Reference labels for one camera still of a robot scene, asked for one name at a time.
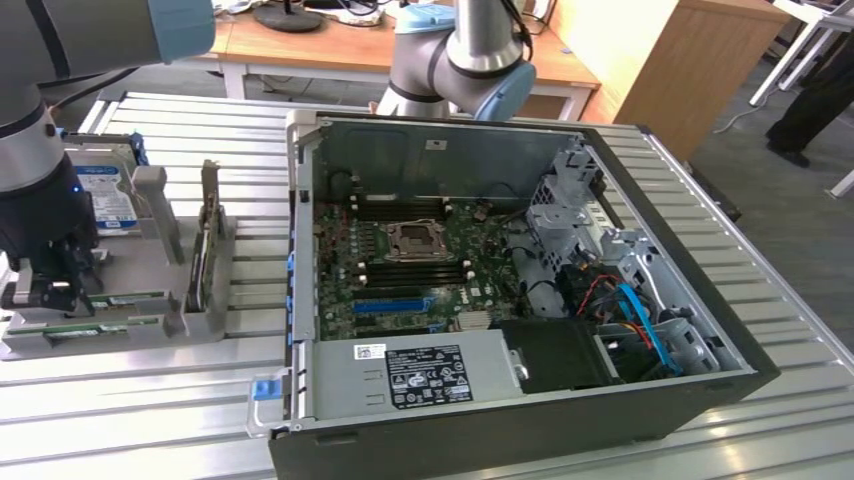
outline barcode sticker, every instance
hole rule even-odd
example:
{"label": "barcode sticker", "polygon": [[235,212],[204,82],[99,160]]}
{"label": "barcode sticker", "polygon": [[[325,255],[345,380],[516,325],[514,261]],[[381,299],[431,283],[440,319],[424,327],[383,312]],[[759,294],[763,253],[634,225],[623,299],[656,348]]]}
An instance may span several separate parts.
{"label": "barcode sticker", "polygon": [[372,360],[375,358],[385,358],[385,344],[353,345],[352,354],[356,360]]}

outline circuit board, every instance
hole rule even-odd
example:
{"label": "circuit board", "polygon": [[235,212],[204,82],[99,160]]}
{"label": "circuit board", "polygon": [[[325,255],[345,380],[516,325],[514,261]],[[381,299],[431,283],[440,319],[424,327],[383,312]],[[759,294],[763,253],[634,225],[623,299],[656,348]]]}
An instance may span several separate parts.
{"label": "circuit board", "polygon": [[[455,331],[460,329],[456,321],[460,313],[479,312],[480,318],[492,320],[508,320],[523,313],[527,301],[518,293],[519,278],[503,249],[506,217],[484,215],[482,204],[475,202],[455,202],[449,206],[452,213],[444,218],[409,221],[356,219],[351,206],[317,206],[321,340]],[[407,251],[397,245],[403,242],[395,239],[403,228],[408,228],[403,235],[411,235]],[[464,281],[409,287],[417,296],[408,296],[408,301],[416,306],[419,301],[424,302],[420,311],[356,312],[353,306],[364,298],[364,292],[383,291],[368,288],[371,284],[365,287],[365,268],[417,268],[417,261],[411,259],[429,260],[431,255],[447,264],[466,265]]]}

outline metal rack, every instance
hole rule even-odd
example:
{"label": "metal rack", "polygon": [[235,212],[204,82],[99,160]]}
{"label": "metal rack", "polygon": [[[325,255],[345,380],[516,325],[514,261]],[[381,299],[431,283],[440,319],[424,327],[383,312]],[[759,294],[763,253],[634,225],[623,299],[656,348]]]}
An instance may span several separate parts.
{"label": "metal rack", "polygon": [[[283,140],[284,116],[295,106],[139,93],[96,103],[81,131],[145,136],[148,158],[168,170],[165,193],[177,215],[197,213],[201,162],[220,163],[223,204],[239,220],[225,340],[0,363],[0,477],[275,476],[265,440],[245,434],[245,405],[253,375],[283,364]],[[598,130],[783,374],[747,401],[707,412],[660,442],[470,477],[847,477],[854,467],[850,353],[723,214],[710,209],[710,199],[655,138],[634,127]],[[612,202],[632,226],[627,206],[616,198]],[[264,403],[269,411],[261,414],[280,411],[277,402]],[[632,408],[643,415],[642,405]]]}

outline power supply label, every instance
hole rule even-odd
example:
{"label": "power supply label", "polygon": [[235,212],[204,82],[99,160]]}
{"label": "power supply label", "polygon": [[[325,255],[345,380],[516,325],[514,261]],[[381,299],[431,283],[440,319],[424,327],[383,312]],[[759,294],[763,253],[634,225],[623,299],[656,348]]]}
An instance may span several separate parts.
{"label": "power supply label", "polygon": [[397,410],[474,400],[459,345],[387,350],[385,367]]}

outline wooden desk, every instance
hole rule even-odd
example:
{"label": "wooden desk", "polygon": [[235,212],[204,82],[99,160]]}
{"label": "wooden desk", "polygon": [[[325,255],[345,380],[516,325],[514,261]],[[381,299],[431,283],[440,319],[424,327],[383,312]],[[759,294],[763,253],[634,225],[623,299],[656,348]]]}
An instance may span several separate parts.
{"label": "wooden desk", "polygon": [[[251,15],[244,14],[237,16],[231,29],[220,28],[216,44],[228,98],[245,98],[243,77],[247,74],[387,83],[393,20],[385,18],[383,25],[375,28],[324,22],[315,32],[288,34],[263,27]],[[564,99],[560,118],[575,120],[599,81],[575,55],[562,52],[564,48],[550,30],[535,37],[532,63],[538,78],[534,93]]]}
{"label": "wooden desk", "polygon": [[764,0],[558,0],[551,28],[602,81],[582,120],[646,125],[688,160],[787,20]]}

